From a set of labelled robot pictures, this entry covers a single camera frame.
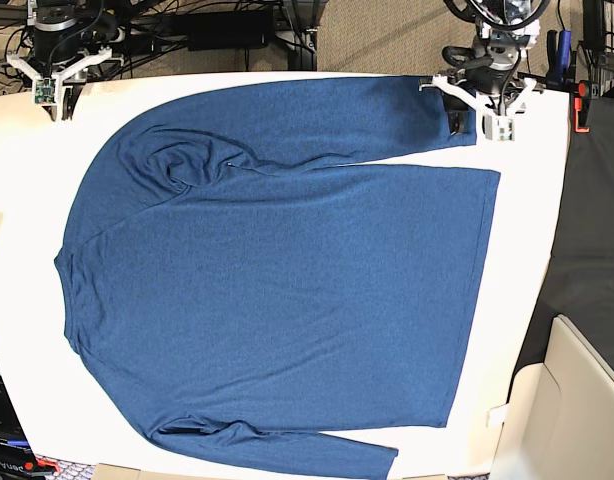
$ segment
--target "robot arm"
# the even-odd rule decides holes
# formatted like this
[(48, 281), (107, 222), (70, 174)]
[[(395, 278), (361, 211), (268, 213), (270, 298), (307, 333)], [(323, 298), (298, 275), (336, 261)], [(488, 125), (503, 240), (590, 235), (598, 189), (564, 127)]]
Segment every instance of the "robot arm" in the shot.
[[(439, 88), (481, 113), (488, 139), (514, 140), (514, 116), (537, 82), (513, 77), (538, 41), (538, 17), (549, 0), (542, 0), (533, 12), (531, 0), (467, 0), (463, 10), (455, 0), (444, 2), (460, 20), (475, 25), (476, 35), (471, 47), (445, 47), (443, 58), (451, 68), (422, 82), (421, 88)], [(481, 96), (473, 97), (467, 89)], [(494, 101), (495, 108), (486, 106), (483, 98)]]
[[(69, 119), (87, 80), (87, 69), (120, 61), (109, 47), (122, 40), (116, 17), (105, 11), (105, 0), (28, 0), (27, 25), (33, 28), (34, 54), (23, 58), (6, 53), (7, 65), (32, 82), (33, 102), (53, 120)], [(92, 51), (87, 43), (96, 43)]]

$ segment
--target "blue handle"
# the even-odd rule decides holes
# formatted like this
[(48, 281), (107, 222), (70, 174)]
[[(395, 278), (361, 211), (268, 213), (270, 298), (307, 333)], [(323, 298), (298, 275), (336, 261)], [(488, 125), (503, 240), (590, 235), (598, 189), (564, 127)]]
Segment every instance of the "blue handle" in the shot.
[(7, 445), (12, 447), (29, 447), (27, 440), (7, 440)]
[(571, 49), (571, 32), (562, 30), (558, 34), (558, 53), (556, 66), (559, 72), (564, 72), (569, 67), (569, 51)]

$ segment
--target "white table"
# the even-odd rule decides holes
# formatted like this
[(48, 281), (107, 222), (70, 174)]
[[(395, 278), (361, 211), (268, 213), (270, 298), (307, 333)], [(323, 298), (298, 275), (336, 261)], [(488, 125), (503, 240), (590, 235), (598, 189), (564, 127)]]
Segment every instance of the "white table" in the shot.
[[(134, 116), (169, 100), (244, 84), (344, 76), (190, 75), (86, 87), (72, 122), (53, 124), (30, 94), (0, 98), (0, 370), (37, 454), (79, 463), (218, 478), (288, 477), (160, 450), (127, 424), (63, 337), (53, 259), (78, 185), (105, 141)], [(549, 260), (568, 145), (568, 97), (534, 94), (518, 141), (391, 159), (502, 173), (478, 305), (447, 428), (403, 427), (339, 435), (396, 447), (390, 477), (490, 469), (516, 357)]]

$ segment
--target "blue long-sleeve shirt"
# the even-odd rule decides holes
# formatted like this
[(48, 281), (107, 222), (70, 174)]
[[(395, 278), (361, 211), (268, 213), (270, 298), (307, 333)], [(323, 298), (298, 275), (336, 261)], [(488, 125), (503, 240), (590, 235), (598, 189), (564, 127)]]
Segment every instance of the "blue long-sleeve shirt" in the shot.
[(147, 112), (74, 201), (56, 258), (65, 334), (158, 446), (384, 479), (396, 450), (319, 432), (445, 425), (498, 174), (340, 165), (474, 141), (449, 135), (439, 93), (415, 78), (257, 85)]

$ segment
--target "green circuit board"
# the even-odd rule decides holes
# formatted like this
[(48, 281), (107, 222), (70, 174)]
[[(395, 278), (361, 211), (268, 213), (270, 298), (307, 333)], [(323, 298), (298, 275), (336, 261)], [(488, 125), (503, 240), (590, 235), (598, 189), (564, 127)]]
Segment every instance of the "green circuit board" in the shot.
[(43, 78), (36, 83), (34, 90), (34, 103), (37, 105), (55, 104), (54, 97), (56, 95), (56, 80), (52, 78)]

